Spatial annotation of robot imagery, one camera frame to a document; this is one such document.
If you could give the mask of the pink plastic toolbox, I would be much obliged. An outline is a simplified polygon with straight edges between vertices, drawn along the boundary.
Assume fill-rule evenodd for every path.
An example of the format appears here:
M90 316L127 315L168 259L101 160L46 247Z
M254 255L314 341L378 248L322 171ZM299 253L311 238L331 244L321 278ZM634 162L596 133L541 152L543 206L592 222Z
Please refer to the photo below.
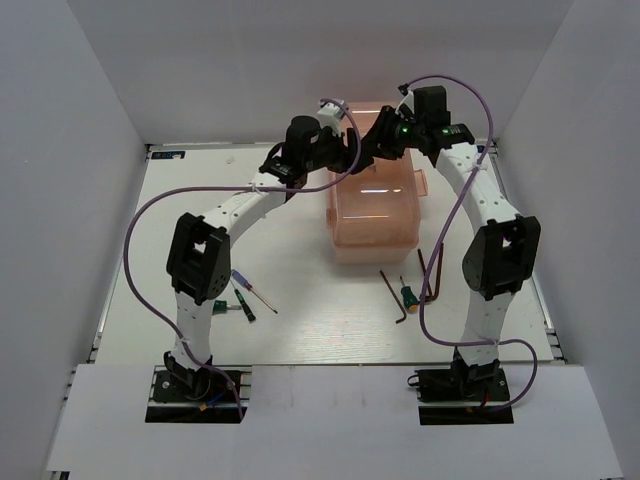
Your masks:
M398 264L419 241L419 198L428 194L424 171L411 152L398 160L376 158L328 191L326 220L335 261Z

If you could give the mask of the large brown hex key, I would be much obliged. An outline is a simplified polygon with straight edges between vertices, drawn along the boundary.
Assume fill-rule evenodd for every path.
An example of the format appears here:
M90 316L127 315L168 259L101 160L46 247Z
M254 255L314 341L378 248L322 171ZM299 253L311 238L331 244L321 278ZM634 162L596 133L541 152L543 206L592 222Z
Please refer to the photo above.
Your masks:
M426 262L424 260L422 250L420 248L417 249L417 255L418 255L422 273L426 274L426 270L427 270ZM437 300L439 297L440 289L441 289L443 258L444 258L444 244L441 243L438 249L438 259L436 262L435 285L432 286L430 282L427 282L427 294L425 295L426 303L431 303Z

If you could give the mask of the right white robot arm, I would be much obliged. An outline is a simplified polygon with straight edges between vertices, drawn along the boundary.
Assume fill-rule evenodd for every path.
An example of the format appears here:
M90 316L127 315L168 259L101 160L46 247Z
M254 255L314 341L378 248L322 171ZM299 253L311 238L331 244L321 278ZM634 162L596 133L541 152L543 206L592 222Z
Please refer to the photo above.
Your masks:
M451 345L449 368L422 370L417 378L426 401L490 402L503 373L498 348L505 342L505 317L532 275L540 223L534 216L523 216L503 196L485 169L486 152L477 148L465 125L451 124L443 107L385 105L365 145L369 154L386 160L396 160L408 149L419 150L456 194L454 208L463 210L470 221L474 238L462 260L470 300L462 337Z

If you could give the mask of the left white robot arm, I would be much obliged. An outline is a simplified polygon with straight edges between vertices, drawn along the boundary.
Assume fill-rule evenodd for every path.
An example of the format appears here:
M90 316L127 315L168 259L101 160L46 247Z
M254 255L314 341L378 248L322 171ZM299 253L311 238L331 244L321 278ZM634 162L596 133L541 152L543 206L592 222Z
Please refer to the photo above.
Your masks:
M355 160L352 129L343 140L315 118L296 116L285 141L269 151L247 192L234 194L204 215L185 213L178 219L167 272L175 291L180 333L172 350L164 354L164 364L188 398L202 398L211 387L211 374L203 366L213 361L209 340L212 309L231 277L233 244L260 218L291 199L293 190L303 188L310 172L325 168L337 174L356 174L373 163L375 147L373 135L365 135ZM291 191L266 193L266 187Z

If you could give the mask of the small brown hex key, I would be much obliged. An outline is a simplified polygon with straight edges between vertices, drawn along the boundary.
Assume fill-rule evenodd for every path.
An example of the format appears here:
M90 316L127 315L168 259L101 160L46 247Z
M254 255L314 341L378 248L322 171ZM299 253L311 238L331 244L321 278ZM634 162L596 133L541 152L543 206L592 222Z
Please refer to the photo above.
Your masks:
M407 311L405 309L405 307L403 306L401 300L399 299L398 295L396 294L395 290L393 289L387 275L385 274L385 272L380 269L379 270L379 274L386 286L386 288L388 289L389 293L391 294L393 301L395 303L395 305L398 307L399 311L400 311L400 317L398 319L396 319L394 322L396 325L399 325L403 322L405 322L407 320L408 314Z

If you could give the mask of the green orange screwdriver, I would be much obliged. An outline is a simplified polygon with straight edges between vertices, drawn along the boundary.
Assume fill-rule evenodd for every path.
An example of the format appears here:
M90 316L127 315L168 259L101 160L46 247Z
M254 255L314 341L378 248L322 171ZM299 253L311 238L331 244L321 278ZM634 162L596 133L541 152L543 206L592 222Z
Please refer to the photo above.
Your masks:
M419 309L419 300L413 290L407 285L402 276L399 277L401 283L401 297L405 310L409 313L416 312Z

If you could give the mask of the blue handled screwdriver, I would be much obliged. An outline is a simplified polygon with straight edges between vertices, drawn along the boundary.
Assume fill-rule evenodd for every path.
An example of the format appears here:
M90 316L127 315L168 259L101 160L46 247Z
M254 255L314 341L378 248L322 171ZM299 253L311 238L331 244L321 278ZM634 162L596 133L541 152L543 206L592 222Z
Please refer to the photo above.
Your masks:
M267 300L265 299L249 282L249 280L243 276L239 271L232 269L231 270L232 278L239 283L245 290L253 294L260 302L262 302L269 310L271 310L274 314L278 314L278 310Z

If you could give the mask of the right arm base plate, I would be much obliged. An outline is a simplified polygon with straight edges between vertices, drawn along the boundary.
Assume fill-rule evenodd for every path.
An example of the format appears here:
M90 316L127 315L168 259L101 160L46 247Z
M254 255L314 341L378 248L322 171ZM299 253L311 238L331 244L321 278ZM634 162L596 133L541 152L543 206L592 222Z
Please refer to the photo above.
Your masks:
M416 390L421 426L508 425L514 423L504 370L496 377L461 387L449 369L416 370L407 378Z

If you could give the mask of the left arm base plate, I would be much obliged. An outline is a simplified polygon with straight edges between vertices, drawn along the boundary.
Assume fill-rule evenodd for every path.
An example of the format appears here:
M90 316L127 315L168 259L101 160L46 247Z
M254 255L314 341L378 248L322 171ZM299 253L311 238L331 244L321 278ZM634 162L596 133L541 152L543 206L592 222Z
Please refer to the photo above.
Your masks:
M251 394L251 371L227 369L234 392L218 374L194 393L166 368L154 371L145 413L147 424L240 424Z

